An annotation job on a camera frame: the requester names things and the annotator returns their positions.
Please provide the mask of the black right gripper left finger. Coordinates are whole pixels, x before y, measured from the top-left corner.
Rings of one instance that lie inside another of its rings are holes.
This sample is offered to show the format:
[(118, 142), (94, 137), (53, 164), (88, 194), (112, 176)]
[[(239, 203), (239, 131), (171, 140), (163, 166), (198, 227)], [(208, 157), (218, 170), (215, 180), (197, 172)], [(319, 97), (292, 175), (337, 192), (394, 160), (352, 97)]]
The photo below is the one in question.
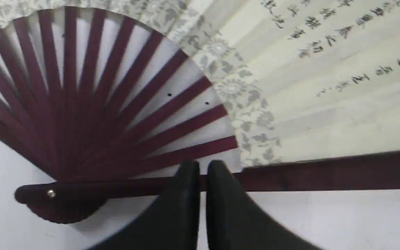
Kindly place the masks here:
[(135, 220), (92, 250), (195, 250), (200, 214), (200, 168), (183, 161), (164, 191)]

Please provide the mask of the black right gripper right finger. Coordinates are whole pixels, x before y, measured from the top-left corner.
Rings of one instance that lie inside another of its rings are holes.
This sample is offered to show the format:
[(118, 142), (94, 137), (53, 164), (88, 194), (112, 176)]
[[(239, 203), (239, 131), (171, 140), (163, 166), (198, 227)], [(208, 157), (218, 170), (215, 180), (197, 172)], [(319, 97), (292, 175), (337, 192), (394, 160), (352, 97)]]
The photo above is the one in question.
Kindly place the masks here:
[(206, 228), (210, 250), (317, 250), (264, 212), (222, 160), (206, 177)]

